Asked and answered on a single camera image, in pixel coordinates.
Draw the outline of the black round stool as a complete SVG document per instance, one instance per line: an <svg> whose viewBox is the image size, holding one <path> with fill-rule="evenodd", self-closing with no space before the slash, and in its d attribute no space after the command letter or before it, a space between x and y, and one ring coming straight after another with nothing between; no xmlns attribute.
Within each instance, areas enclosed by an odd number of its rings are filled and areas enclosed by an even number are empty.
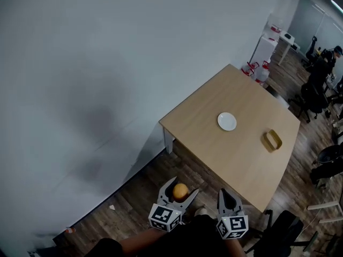
<svg viewBox="0 0 343 257"><path fill-rule="evenodd" d="M315 185L319 183L320 179L331 178L343 173L343 143L323 149L312 165L318 165L310 173L310 179Z"/></svg>

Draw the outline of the white metal frame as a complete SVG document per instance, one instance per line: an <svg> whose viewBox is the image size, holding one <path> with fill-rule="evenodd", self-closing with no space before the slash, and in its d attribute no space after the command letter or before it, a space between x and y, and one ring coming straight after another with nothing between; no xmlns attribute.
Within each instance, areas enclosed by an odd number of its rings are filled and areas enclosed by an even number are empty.
<svg viewBox="0 0 343 257"><path fill-rule="evenodd" d="M337 207L340 211L341 216L336 217L336 218L321 219L318 221L318 223L324 224L324 223L333 223L333 222L343 221L343 209L339 201L331 201L331 202L326 202L319 205L311 205L307 207L307 210L321 210L321 209L331 208L331 207Z"/></svg>

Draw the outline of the white desk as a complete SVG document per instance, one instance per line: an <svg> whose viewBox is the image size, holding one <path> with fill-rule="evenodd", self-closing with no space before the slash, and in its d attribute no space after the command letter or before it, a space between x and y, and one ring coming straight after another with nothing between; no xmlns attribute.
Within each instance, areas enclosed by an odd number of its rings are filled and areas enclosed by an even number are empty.
<svg viewBox="0 0 343 257"><path fill-rule="evenodd" d="M284 41L287 44L279 62L278 62L278 65L280 66L281 63L284 61L289 49L294 44L295 38L292 35L290 35L287 31L281 31L279 39L281 39L282 41Z"/></svg>

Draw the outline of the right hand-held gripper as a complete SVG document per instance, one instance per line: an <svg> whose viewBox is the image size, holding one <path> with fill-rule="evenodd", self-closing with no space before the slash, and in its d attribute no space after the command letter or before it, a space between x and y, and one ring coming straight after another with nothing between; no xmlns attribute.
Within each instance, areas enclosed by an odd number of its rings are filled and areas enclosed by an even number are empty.
<svg viewBox="0 0 343 257"><path fill-rule="evenodd" d="M242 210L240 197L232 190L221 188L218 192L217 209L219 213L234 211L228 214L219 214L217 231L223 240L240 239L248 231L248 216Z"/></svg>

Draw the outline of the person's black clothing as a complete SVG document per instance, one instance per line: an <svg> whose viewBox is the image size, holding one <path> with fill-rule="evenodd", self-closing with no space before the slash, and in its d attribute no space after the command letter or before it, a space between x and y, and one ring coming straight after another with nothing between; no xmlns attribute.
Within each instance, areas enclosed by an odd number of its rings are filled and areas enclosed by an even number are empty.
<svg viewBox="0 0 343 257"><path fill-rule="evenodd" d="M102 238L84 257L230 257L215 225L208 215L194 216L134 255L124 254L119 241Z"/></svg>

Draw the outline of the yellow rectangular container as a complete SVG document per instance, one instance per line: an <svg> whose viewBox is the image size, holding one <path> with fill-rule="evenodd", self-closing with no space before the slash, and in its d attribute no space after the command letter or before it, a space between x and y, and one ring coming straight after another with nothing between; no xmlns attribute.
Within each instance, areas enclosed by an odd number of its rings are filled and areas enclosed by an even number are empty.
<svg viewBox="0 0 343 257"><path fill-rule="evenodd" d="M273 129L263 133L261 137L261 142L266 148L266 150L270 153L279 150L282 146L282 140L277 134L277 132Z"/></svg>

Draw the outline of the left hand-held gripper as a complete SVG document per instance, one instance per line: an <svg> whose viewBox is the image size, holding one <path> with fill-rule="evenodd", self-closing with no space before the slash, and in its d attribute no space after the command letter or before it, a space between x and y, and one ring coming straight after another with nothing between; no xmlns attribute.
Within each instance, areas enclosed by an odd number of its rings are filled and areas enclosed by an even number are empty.
<svg viewBox="0 0 343 257"><path fill-rule="evenodd" d="M165 232L171 232L182 222L185 210L193 202L199 189L193 190L183 202L170 202L174 186L177 184L177 177L167 181L159 190L159 200L154 203L148 220L150 226Z"/></svg>

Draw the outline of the white cabinet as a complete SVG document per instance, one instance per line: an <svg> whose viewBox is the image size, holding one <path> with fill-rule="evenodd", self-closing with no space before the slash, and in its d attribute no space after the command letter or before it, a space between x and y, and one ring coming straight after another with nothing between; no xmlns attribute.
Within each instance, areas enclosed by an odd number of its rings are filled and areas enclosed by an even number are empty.
<svg viewBox="0 0 343 257"><path fill-rule="evenodd" d="M257 62L259 65L262 65L263 61L267 62L273 55L277 44L277 41L261 36L252 54L250 63Z"/></svg>

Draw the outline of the white round plate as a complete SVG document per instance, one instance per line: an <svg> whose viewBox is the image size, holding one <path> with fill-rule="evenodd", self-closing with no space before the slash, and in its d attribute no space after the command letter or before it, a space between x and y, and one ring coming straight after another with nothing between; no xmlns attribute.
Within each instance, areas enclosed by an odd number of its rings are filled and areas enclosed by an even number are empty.
<svg viewBox="0 0 343 257"><path fill-rule="evenodd" d="M233 131L237 126L237 120L231 113L222 112L217 117L218 125L224 131Z"/></svg>

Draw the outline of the white table leg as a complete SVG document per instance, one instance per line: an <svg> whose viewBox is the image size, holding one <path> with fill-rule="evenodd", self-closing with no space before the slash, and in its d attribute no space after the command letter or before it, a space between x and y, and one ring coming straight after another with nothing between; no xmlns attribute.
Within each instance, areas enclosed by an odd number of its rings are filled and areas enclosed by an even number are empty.
<svg viewBox="0 0 343 257"><path fill-rule="evenodd" d="M174 137L169 133L169 131L166 128L163 129L163 134L164 134L164 143L165 143L166 152L168 154L171 154L173 152Z"/></svg>

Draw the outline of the person's left forearm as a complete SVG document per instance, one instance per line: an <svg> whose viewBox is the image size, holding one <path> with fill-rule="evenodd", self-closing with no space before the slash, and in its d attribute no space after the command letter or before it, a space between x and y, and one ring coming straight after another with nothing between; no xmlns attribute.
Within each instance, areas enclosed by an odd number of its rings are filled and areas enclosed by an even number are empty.
<svg viewBox="0 0 343 257"><path fill-rule="evenodd" d="M149 228L148 230L119 241L122 250L126 255L134 255L143 249L151 246L166 234L165 231Z"/></svg>

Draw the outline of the black office chair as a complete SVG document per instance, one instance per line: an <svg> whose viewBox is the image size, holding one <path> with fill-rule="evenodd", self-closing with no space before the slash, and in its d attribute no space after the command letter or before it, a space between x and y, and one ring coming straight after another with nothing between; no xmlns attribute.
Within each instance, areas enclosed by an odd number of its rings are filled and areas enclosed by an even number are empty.
<svg viewBox="0 0 343 257"><path fill-rule="evenodd" d="M313 36L312 40L311 40L310 48L305 54L307 61L304 59L301 60L303 67L309 67L316 61L317 57L314 55L314 49L315 49L316 42L317 42L317 38L315 36Z"/></svg>
<svg viewBox="0 0 343 257"><path fill-rule="evenodd" d="M300 94L296 94L293 98L288 99L287 102L293 102L300 108L299 114L296 117L299 118L304 113L307 123L311 122L309 111L315 114L314 119L316 119L318 114L321 114L330 104L323 90L317 89L311 82L303 84Z"/></svg>
<svg viewBox="0 0 343 257"><path fill-rule="evenodd" d="M303 222L293 213L284 210L273 222L273 210L264 211L268 222L264 231L252 229L258 239L246 254L253 252L253 257L289 257L292 246L302 247L303 251L308 251L318 237L316 231L310 240L297 241L298 236L303 230Z"/></svg>

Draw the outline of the person's right forearm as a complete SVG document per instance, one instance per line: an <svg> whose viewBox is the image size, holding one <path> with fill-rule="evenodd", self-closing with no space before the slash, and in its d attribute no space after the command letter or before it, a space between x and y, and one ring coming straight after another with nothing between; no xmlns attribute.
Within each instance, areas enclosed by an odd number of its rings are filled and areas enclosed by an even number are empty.
<svg viewBox="0 0 343 257"><path fill-rule="evenodd" d="M247 257L241 244L237 239L226 239L225 245L227 247L230 257Z"/></svg>

